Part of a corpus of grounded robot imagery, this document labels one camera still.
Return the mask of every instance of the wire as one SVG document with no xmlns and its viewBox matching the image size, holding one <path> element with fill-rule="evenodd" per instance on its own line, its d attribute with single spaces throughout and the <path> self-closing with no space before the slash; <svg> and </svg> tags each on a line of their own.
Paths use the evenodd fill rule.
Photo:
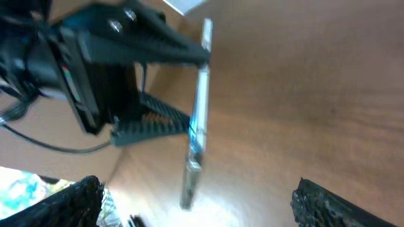
<svg viewBox="0 0 404 227">
<path fill-rule="evenodd" d="M 109 145 L 111 144 L 111 142 L 108 141 L 108 142 L 105 142 L 105 143 L 100 144 L 100 145 L 98 145 L 98 146 L 95 146 L 95 147 L 93 147 L 93 148 L 87 148 L 87 149 L 59 148 L 59 147 L 57 147 L 57 146 L 52 146 L 52 145 L 50 145 L 50 144 L 46 144 L 46 143 L 40 142 L 40 141 L 38 141 L 38 140 L 36 140 L 36 139 L 32 139 L 31 137 L 28 137 L 28 136 L 26 136 L 26 135 L 24 135 L 24 134 L 22 134 L 22 133 L 16 131 L 16 130 L 13 129 L 13 128 L 10 128 L 10 127 L 9 127 L 8 125 L 6 125 L 6 124 L 1 124 L 0 126 L 3 127 L 4 129 L 6 129 L 7 131 L 11 132 L 11 133 L 14 134 L 15 136 L 19 137 L 20 139 L 23 139 L 23 140 L 25 140 L 25 141 L 28 141 L 28 142 L 30 142 L 30 143 L 32 143 L 32 144 L 35 144 L 35 145 L 37 145 L 37 146 L 41 146 L 41 147 L 43 147 L 43 148 L 51 149 L 51 150 L 54 150 L 54 151 L 60 151 L 60 152 L 69 153 L 69 154 L 88 154 L 88 153 L 91 153 L 91 152 L 98 151 L 98 150 L 100 150 L 100 149 L 106 148 L 107 146 L 109 146 Z"/>
<path fill-rule="evenodd" d="M 0 84 L 0 94 L 3 92 L 14 98 L 21 98 L 21 95 L 14 88 Z"/>
</svg>

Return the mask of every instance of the metal rod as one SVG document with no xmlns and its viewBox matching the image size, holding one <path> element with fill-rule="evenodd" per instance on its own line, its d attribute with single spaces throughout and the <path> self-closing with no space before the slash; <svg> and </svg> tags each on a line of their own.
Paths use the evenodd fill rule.
<svg viewBox="0 0 404 227">
<path fill-rule="evenodd" d="M 140 91 L 145 92 L 146 77 L 147 77 L 147 64 L 140 64 L 140 67 L 141 67 Z"/>
<path fill-rule="evenodd" d="M 212 28 L 212 21 L 205 19 L 202 46 L 209 51 L 211 51 Z M 183 209 L 191 208 L 195 188 L 202 171 L 202 159 L 208 132 L 209 76 L 209 65 L 198 69 L 194 109 L 189 124 L 189 146 L 182 183 L 181 208 Z"/>
</svg>

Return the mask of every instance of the wooden table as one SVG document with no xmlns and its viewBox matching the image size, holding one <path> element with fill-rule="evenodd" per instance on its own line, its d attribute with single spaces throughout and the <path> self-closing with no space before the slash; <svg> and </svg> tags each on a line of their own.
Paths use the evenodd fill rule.
<svg viewBox="0 0 404 227">
<path fill-rule="evenodd" d="M 308 178 L 404 225 L 404 2 L 212 0 L 208 150 L 179 209 L 186 136 L 125 150 L 109 184 L 150 226 L 297 226 Z M 196 71 L 164 67 L 151 93 L 191 112 Z"/>
</svg>

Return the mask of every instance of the screw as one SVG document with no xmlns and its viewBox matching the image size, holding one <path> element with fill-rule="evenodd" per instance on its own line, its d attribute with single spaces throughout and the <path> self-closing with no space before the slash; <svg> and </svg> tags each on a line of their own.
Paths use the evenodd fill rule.
<svg viewBox="0 0 404 227">
<path fill-rule="evenodd" d="M 132 9 L 125 9 L 125 14 L 126 16 L 128 16 L 129 19 L 131 20 L 136 20 L 136 13 L 134 13 L 134 11 L 132 11 Z"/>
<path fill-rule="evenodd" d="M 35 21 L 41 21 L 44 17 L 38 11 L 31 11 L 31 16 Z"/>
<path fill-rule="evenodd" d="M 111 26 L 116 32 L 120 32 L 122 30 L 122 25 L 119 21 L 117 20 L 109 20 L 108 21 L 109 26 Z"/>
</svg>

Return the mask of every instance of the blurry object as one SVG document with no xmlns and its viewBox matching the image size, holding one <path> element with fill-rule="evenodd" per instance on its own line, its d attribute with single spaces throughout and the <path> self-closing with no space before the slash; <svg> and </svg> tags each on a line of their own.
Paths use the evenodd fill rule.
<svg viewBox="0 0 404 227">
<path fill-rule="evenodd" d="M 132 216 L 128 221 L 128 226 L 130 227 L 146 227 L 145 223 L 139 216 Z"/>
<path fill-rule="evenodd" d="M 32 206 L 46 196 L 35 174 L 0 167 L 0 220 Z"/>
<path fill-rule="evenodd" d="M 12 13 L 29 18 L 33 15 L 48 20 L 52 0 L 0 0 L 0 6 Z"/>
<path fill-rule="evenodd" d="M 96 226 L 104 184 L 97 177 L 81 182 L 0 221 L 0 226 Z"/>
<path fill-rule="evenodd" d="M 180 14 L 184 15 L 193 8 L 204 3 L 206 0 L 164 0 Z"/>
<path fill-rule="evenodd" d="M 306 179 L 293 191 L 290 205 L 299 227 L 394 226 Z"/>
<path fill-rule="evenodd" d="M 99 227 L 120 227 L 121 219 L 117 214 L 117 208 L 111 193 L 107 187 L 104 188 L 104 198 L 102 199 L 102 210 L 98 215 L 97 226 Z"/>
<path fill-rule="evenodd" d="M 60 181 L 60 179 L 55 179 L 55 178 L 51 178 L 51 177 L 45 177 L 45 176 L 41 176 L 41 175 L 38 175 L 38 176 L 43 182 L 49 183 L 51 185 L 55 185 Z"/>
</svg>

